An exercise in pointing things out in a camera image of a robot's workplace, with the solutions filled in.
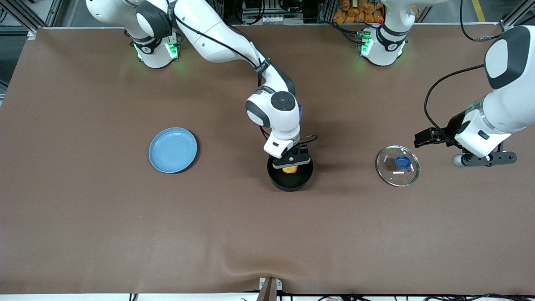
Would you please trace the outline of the glass lid with blue knob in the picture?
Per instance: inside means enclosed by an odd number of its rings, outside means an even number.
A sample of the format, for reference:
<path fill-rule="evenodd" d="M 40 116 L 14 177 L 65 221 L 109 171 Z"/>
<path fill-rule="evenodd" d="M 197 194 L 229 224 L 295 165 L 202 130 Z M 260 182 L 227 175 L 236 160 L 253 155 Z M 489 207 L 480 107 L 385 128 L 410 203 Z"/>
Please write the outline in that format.
<path fill-rule="evenodd" d="M 376 172 L 387 184 L 407 187 L 420 177 L 420 162 L 415 154 L 402 145 L 390 145 L 376 156 Z"/>

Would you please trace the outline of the black cooking pot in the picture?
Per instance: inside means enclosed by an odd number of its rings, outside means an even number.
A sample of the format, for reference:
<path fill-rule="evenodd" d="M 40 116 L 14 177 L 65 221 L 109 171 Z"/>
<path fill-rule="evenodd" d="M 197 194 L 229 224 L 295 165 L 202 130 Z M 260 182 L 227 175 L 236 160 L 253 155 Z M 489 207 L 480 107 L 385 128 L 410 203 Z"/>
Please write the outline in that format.
<path fill-rule="evenodd" d="M 314 170 L 314 162 L 297 166 L 295 173 L 284 173 L 282 169 L 275 169 L 273 167 L 274 157 L 270 156 L 267 161 L 267 173 L 270 181 L 279 190 L 286 192 L 294 192 L 302 189 L 306 183 L 311 179 Z"/>

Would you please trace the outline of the blue round plate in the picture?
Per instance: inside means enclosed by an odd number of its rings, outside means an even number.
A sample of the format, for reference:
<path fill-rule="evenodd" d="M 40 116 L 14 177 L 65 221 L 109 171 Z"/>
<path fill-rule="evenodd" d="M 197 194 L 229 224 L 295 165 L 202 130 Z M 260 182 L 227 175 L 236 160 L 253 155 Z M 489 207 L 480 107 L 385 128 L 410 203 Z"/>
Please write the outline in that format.
<path fill-rule="evenodd" d="M 185 128 L 166 128 L 151 141 L 148 158 L 151 165 L 161 173 L 181 173 L 196 159 L 198 142 Z"/>

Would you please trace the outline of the white power strip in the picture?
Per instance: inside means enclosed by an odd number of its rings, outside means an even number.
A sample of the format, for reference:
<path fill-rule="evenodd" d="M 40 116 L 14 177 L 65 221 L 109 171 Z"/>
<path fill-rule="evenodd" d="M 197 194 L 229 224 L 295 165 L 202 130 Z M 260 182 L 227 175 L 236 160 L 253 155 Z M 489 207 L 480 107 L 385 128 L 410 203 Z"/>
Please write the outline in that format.
<path fill-rule="evenodd" d="M 252 14 L 246 14 L 242 13 L 242 20 L 249 25 L 281 25 L 283 24 L 283 21 L 285 19 L 286 15 L 284 14 L 267 14 L 264 13 L 262 17 L 260 17 L 260 14 L 258 12 L 254 12 Z"/>

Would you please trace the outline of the pile of orange items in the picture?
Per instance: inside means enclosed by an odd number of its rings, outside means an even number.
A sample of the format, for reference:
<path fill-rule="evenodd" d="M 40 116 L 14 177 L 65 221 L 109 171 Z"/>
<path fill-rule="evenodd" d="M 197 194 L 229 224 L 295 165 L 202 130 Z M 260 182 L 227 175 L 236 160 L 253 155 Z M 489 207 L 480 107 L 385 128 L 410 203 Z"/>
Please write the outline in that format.
<path fill-rule="evenodd" d="M 337 0 L 333 23 L 382 23 L 386 12 L 380 0 Z"/>

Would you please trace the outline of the brown table cover cloth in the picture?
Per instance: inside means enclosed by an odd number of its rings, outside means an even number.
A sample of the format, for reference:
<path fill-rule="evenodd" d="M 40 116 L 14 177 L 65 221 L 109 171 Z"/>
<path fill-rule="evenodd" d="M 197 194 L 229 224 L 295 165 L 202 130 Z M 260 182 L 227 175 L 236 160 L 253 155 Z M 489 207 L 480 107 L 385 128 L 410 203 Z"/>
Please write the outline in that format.
<path fill-rule="evenodd" d="M 318 136 L 307 185 L 269 179 L 248 63 L 187 44 L 153 70 L 120 29 L 40 29 L 0 107 L 0 293 L 225 293 L 273 276 L 304 295 L 535 295 L 535 127 L 506 140 L 508 166 L 413 147 L 429 87 L 488 44 L 415 26 L 375 67 L 331 27 L 242 31 L 296 83 L 302 133 Z M 161 173 L 149 145 L 173 127 L 198 154 Z M 411 186 L 378 176 L 390 145 L 418 158 Z"/>

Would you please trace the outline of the aluminium frame profile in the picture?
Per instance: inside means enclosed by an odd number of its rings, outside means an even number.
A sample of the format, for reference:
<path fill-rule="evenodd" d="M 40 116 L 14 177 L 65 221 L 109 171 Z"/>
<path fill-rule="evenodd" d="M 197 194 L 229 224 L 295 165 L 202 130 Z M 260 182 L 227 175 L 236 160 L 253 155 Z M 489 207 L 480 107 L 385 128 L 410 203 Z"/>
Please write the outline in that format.
<path fill-rule="evenodd" d="M 529 8 L 525 11 L 515 11 L 515 12 L 509 12 L 502 16 L 500 20 L 500 28 L 502 32 L 506 32 L 507 30 L 519 26 L 519 25 L 527 25 L 532 20 L 530 18 L 535 16 L 535 7 Z"/>
<path fill-rule="evenodd" d="M 61 25 L 71 0 L 0 0 L 0 31 Z"/>

